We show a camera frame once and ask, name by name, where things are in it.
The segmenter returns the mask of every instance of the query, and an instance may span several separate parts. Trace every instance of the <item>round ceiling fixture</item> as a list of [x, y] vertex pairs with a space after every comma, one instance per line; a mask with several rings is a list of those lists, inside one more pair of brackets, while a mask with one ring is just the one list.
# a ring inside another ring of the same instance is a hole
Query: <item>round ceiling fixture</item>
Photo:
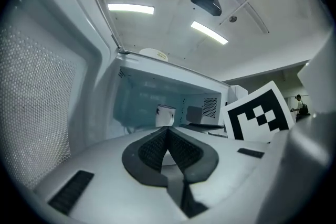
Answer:
[[234, 23], [236, 20], [237, 20], [237, 16], [231, 16], [231, 17], [229, 18], [229, 22], [230, 22], [230, 23]]

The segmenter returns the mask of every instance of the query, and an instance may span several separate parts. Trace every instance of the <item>black rectangular slot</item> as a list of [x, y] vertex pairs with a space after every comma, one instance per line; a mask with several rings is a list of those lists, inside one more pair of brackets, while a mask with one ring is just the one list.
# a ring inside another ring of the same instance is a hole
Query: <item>black rectangular slot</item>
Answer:
[[264, 152], [249, 150], [247, 148], [240, 148], [238, 149], [238, 152], [256, 158], [262, 158], [264, 155]]
[[92, 173], [78, 171], [49, 201], [49, 205], [64, 215], [68, 215], [93, 176]]

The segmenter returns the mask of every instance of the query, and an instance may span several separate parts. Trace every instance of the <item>fluorescent light fixture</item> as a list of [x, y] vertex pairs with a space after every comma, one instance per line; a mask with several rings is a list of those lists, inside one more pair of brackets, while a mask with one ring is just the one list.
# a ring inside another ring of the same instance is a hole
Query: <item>fluorescent light fixture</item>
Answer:
[[109, 10], [122, 10], [125, 12], [142, 12], [147, 14], [154, 14], [153, 7], [131, 5], [131, 4], [108, 4], [107, 6]]
[[197, 29], [198, 31], [201, 31], [202, 33], [212, 37], [213, 39], [216, 39], [219, 43], [222, 43], [223, 45], [228, 43], [228, 41], [224, 37], [221, 37], [219, 34], [213, 32], [211, 29], [205, 27], [204, 25], [201, 25], [196, 21], [191, 24], [191, 27]]

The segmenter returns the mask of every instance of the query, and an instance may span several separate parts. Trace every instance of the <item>person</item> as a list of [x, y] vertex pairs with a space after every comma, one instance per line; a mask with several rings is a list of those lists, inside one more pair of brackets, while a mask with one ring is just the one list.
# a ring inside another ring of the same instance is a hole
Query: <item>person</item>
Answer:
[[295, 98], [298, 100], [298, 108], [297, 109], [292, 108], [290, 110], [290, 112], [298, 111], [297, 114], [296, 114], [296, 121], [298, 122], [302, 118], [301, 115], [300, 115], [300, 113], [299, 113], [299, 111], [303, 107], [303, 102], [301, 100], [301, 95], [298, 94]]

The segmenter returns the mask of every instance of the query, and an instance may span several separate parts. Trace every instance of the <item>perforated panel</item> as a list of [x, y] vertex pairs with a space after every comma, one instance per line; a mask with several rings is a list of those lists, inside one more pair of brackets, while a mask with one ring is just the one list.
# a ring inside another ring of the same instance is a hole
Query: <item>perforated panel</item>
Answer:
[[204, 98], [202, 115], [216, 118], [217, 98]]
[[20, 30], [1, 27], [1, 155], [9, 173], [28, 188], [70, 157], [68, 105], [75, 69]]

